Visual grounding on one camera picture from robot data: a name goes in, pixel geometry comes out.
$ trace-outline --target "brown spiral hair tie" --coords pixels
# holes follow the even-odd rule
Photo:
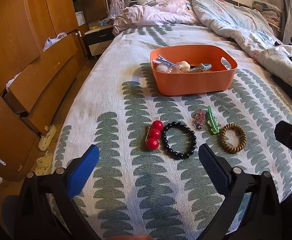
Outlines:
[[[230,130],[230,129],[238,130],[240,132],[240,139],[239,139],[239,144],[237,147],[231,146],[226,142],[226,131]],[[229,123],[221,129],[220,140],[221,140],[222,146],[225,150],[229,151],[230,153],[237,153],[237,152],[241,151],[242,149],[244,149],[247,138],[246,138],[246,133],[243,130],[243,128],[241,128],[238,124]]]

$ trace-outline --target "bed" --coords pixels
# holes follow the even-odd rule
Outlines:
[[[150,52],[163,46],[210,44],[238,63],[226,91],[166,97],[156,86]],[[149,234],[154,239],[196,239],[212,220],[224,197],[219,195],[198,156],[173,160],[160,146],[145,148],[145,127],[160,119],[191,127],[198,146],[207,143],[231,166],[246,173],[270,171],[279,200],[292,192],[292,152],[276,141],[275,125],[292,124],[292,102],[271,74],[229,38],[202,24],[164,24],[121,32],[100,57],[68,113],[54,155],[53,170],[66,167],[91,144],[100,160],[80,195],[74,197],[83,216],[101,238]],[[206,125],[193,126],[193,116],[211,106],[221,126],[235,122],[248,137],[243,151],[231,155]],[[185,137],[171,132],[169,142],[184,150]],[[229,135],[235,143],[235,134]],[[249,195],[229,231],[239,225]],[[62,221],[56,203],[53,209]]]

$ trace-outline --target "black bead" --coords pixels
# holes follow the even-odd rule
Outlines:
[[[178,157],[178,152],[173,152],[172,157],[176,159]]]
[[[182,153],[179,153],[179,154],[178,154],[178,159],[181,160],[181,159],[183,159],[183,158],[184,158],[184,155],[183,155]]]

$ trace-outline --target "screw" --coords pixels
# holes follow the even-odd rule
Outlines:
[[[33,177],[33,172],[29,172],[28,174],[27,174],[27,178],[32,178]]]
[[[242,173],[242,169],[239,168],[239,167],[235,167],[235,168],[233,168],[233,172],[236,173],[236,174],[241,174]]]
[[[65,168],[58,168],[55,171],[57,174],[63,174],[65,172]]]
[[[271,174],[268,171],[264,171],[263,174],[264,174],[264,176],[266,178],[270,178],[271,177]]]

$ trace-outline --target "wooden wardrobe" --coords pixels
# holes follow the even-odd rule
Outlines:
[[[40,134],[86,60],[78,29],[72,0],[0,0],[0,159],[6,163],[0,176],[6,180],[23,179],[44,155]],[[61,32],[68,35],[43,51],[47,38]]]

